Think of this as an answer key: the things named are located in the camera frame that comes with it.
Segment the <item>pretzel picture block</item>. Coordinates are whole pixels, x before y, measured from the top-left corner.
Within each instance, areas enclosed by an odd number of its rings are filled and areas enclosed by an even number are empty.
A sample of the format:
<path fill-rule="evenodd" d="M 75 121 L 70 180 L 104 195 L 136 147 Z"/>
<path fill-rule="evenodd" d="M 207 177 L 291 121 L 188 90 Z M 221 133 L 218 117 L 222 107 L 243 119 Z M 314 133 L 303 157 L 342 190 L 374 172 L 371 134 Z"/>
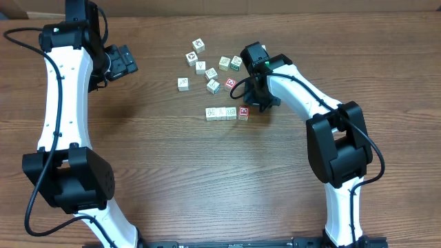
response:
<path fill-rule="evenodd" d="M 227 107 L 226 108 L 226 119 L 227 120 L 236 120 L 237 119 L 236 107 Z"/>

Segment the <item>giraffe picture block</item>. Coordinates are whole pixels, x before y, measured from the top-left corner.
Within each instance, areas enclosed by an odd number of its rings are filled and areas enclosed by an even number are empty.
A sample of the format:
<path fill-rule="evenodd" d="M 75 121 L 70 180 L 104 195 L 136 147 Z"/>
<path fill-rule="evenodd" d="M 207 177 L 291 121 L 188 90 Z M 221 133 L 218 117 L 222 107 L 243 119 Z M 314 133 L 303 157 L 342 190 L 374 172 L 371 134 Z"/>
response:
<path fill-rule="evenodd" d="M 216 120 L 226 120 L 227 119 L 227 109 L 225 107 L 216 108 Z"/>

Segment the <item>line drawing wooden block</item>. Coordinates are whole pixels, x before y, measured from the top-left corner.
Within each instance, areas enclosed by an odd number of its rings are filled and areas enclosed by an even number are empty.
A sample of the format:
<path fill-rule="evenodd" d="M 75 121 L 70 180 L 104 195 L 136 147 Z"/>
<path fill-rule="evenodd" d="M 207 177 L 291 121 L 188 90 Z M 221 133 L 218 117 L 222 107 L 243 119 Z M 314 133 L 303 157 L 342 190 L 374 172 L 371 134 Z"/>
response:
<path fill-rule="evenodd" d="M 215 107 L 206 108 L 205 116 L 207 121 L 216 121 L 217 120 L 216 108 Z"/>

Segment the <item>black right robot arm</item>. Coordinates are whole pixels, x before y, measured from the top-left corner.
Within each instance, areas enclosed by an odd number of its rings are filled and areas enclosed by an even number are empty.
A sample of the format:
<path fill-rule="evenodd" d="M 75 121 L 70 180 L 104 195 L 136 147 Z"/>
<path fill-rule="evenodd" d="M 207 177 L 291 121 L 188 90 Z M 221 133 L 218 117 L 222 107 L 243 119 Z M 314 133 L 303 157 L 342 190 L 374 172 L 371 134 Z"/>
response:
<path fill-rule="evenodd" d="M 310 167 L 325 185 L 327 222 L 321 247 L 381 247 L 364 235 L 359 221 L 360 185 L 372 162 L 362 110 L 342 104 L 313 86 L 285 55 L 270 57 L 255 42 L 240 54 L 249 73 L 242 98 L 261 112 L 287 104 L 304 122 Z"/>

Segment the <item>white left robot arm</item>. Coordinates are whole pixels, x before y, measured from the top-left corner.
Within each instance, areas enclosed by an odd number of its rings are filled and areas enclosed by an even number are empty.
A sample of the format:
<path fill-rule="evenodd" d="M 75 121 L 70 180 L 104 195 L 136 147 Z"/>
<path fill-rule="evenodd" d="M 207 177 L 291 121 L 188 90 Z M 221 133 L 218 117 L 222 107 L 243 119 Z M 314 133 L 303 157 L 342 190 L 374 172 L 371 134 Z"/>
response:
<path fill-rule="evenodd" d="M 95 3 L 67 1 L 65 20 L 39 30 L 48 76 L 45 119 L 37 151 L 23 156 L 22 168 L 34 195 L 82 220 L 102 247 L 143 247 L 114 199 L 112 167 L 93 151 L 88 132 L 88 94 L 137 71 L 126 46 L 106 45 L 104 20 Z"/>

